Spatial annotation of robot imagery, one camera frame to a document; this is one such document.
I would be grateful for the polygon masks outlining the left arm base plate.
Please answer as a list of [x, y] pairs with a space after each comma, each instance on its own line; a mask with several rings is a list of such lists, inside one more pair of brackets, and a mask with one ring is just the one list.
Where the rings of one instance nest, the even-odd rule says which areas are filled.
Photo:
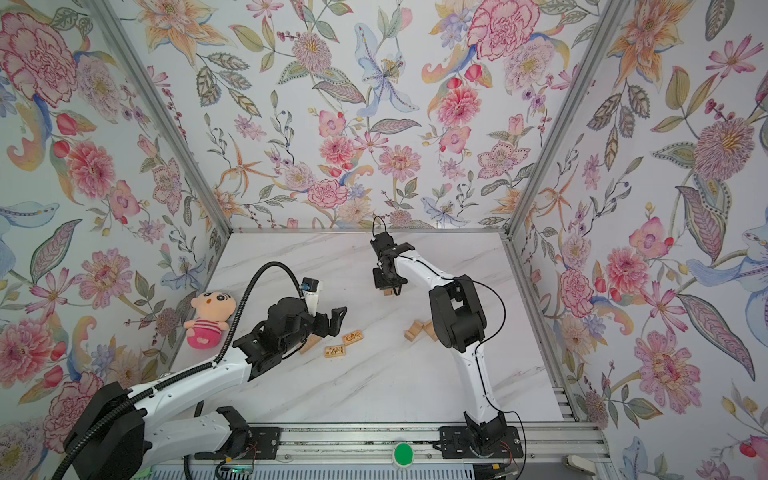
[[280, 444], [280, 427], [249, 427], [234, 431], [216, 451], [199, 452], [195, 460], [275, 460]]

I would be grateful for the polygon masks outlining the long wood block diagonal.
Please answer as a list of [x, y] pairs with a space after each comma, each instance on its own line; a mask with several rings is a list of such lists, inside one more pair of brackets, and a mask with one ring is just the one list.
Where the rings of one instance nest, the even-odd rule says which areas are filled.
[[315, 345], [317, 345], [322, 340], [322, 337], [317, 336], [315, 334], [311, 334], [307, 341], [304, 343], [304, 345], [300, 348], [299, 353], [305, 354], [309, 350], [311, 350]]

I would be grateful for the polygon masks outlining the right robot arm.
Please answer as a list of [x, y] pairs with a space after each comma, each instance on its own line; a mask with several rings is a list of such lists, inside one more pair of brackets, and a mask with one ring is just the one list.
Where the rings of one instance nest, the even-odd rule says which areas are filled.
[[377, 289], [391, 289], [394, 294], [411, 280], [425, 285], [432, 327], [453, 355], [466, 396], [462, 449], [480, 458], [490, 457], [503, 441], [508, 423], [496, 404], [486, 366], [488, 321], [476, 290], [478, 283], [467, 275], [449, 274], [408, 248], [378, 253], [373, 276]]

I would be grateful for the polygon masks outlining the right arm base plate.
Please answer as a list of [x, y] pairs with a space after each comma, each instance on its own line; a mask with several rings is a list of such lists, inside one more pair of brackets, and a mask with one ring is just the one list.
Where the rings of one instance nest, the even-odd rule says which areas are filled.
[[493, 427], [489, 433], [469, 426], [442, 426], [433, 444], [443, 459], [522, 459], [523, 441], [513, 426]]

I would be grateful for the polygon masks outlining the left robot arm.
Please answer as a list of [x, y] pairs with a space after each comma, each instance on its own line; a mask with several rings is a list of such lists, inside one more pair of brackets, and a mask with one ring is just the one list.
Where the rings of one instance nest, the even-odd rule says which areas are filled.
[[65, 438], [54, 478], [73, 469], [81, 479], [129, 479], [174, 458], [245, 448], [248, 423], [231, 406], [193, 419], [177, 416], [264, 375], [310, 336], [337, 336], [346, 314], [344, 307], [317, 313], [305, 300], [286, 297], [268, 309], [266, 320], [208, 361], [131, 388], [117, 382], [99, 388]]

